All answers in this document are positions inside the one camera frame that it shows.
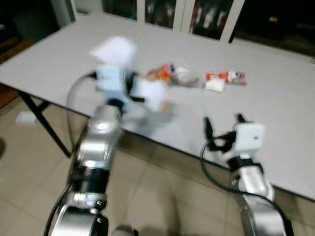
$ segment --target black metal table leg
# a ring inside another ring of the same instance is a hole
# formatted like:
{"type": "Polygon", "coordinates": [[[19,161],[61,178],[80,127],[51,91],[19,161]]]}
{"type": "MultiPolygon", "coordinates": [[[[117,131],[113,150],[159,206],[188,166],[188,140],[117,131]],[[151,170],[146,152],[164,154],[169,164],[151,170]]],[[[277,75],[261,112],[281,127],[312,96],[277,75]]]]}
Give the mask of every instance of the black metal table leg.
{"type": "Polygon", "coordinates": [[[61,148],[61,150],[64,152],[64,154],[68,158],[70,158],[71,157],[71,153],[64,146],[63,142],[60,140],[58,135],[54,132],[53,128],[50,126],[50,124],[48,123],[48,121],[46,120],[46,118],[42,114],[43,108],[47,107],[47,102],[45,102],[44,105],[41,104],[39,106],[36,106],[36,104],[33,102],[33,100],[31,99],[31,96],[29,94],[27,94],[25,92],[21,92],[21,91],[19,92],[19,94],[20,94],[21,98],[23,99],[23,101],[26,103],[26,105],[29,107],[29,109],[37,117],[39,122],[45,127],[45,129],[50,134],[50,136],[55,140],[55,142],[61,148]]]}

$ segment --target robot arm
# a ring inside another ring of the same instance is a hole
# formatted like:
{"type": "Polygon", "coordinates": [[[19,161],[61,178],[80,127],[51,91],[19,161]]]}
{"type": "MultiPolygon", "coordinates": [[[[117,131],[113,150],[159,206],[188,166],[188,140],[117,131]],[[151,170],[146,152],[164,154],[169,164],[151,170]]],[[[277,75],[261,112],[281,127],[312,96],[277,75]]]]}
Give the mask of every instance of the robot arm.
{"type": "Polygon", "coordinates": [[[230,167],[232,192],[240,193],[235,194],[235,199],[244,233],[246,236],[292,236],[293,230],[288,227],[284,213],[273,203],[273,186],[266,179],[262,165],[254,162],[263,144],[265,127],[246,122],[241,114],[237,120],[233,131],[215,138],[210,121],[205,118],[205,133],[208,149],[220,151],[221,158],[230,167]],[[217,146],[216,139],[223,140],[223,145],[217,146]]]}
{"type": "Polygon", "coordinates": [[[122,116],[133,100],[143,102],[144,99],[129,95],[135,73],[126,77],[124,71],[111,65],[102,67],[101,73],[102,76],[97,76],[98,87],[107,95],[105,103],[97,107],[94,118],[88,123],[69,171],[68,188],[58,204],[51,236],[104,236],[108,233],[108,220],[101,211],[106,207],[110,170],[123,133],[122,116]]]}

